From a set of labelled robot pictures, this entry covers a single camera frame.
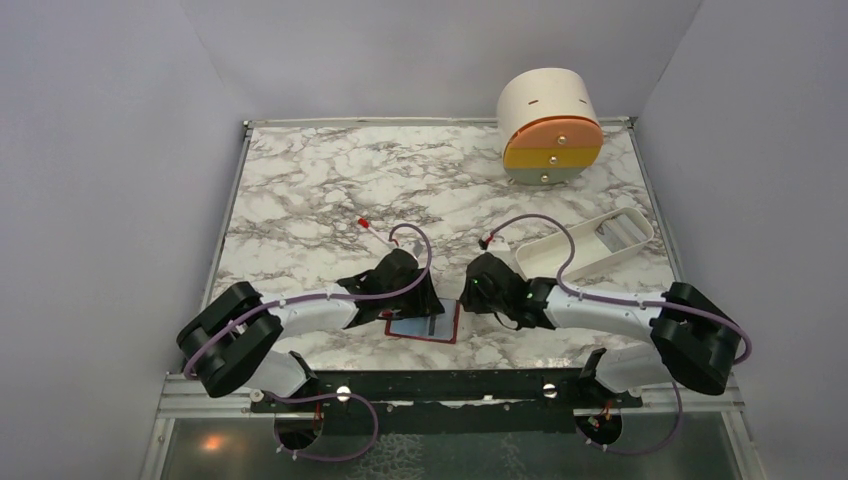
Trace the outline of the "red card holder wallet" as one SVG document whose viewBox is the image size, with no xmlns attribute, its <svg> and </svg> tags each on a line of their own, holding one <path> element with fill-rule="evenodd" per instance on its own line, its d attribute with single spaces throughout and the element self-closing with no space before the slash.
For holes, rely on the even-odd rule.
<svg viewBox="0 0 848 480">
<path fill-rule="evenodd" d="M 417 318 L 391 319 L 386 322 L 384 334 L 440 344 L 455 344 L 458 337 L 460 304 L 454 299 L 441 299 L 444 312 Z"/>
</svg>

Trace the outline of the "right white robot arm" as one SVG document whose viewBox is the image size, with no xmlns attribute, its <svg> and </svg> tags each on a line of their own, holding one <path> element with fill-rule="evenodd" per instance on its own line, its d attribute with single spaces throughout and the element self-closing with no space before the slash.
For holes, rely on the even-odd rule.
<svg viewBox="0 0 848 480">
<path fill-rule="evenodd" d="M 592 407 L 670 381 L 721 395 L 745 341 L 738 325 L 688 283 L 648 294 L 579 289 L 554 278 L 525 280 L 490 253 L 468 265 L 460 302 L 467 312 L 502 314 L 518 328 L 589 329 L 637 340 L 596 356 L 578 378 L 578 396 Z"/>
</svg>

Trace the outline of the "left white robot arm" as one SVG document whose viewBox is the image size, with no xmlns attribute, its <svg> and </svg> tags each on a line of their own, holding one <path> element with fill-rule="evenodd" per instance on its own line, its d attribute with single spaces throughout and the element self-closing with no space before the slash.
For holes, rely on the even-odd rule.
<svg viewBox="0 0 848 480">
<path fill-rule="evenodd" d="M 249 282 L 232 284 L 177 335 L 184 376 L 212 398 L 248 385 L 276 393 L 298 411 L 313 401 L 314 377 L 296 352 L 272 349 L 281 339 L 341 331 L 374 321 L 443 314 L 428 268 L 395 249 L 372 269 L 293 297 L 265 298 Z"/>
</svg>

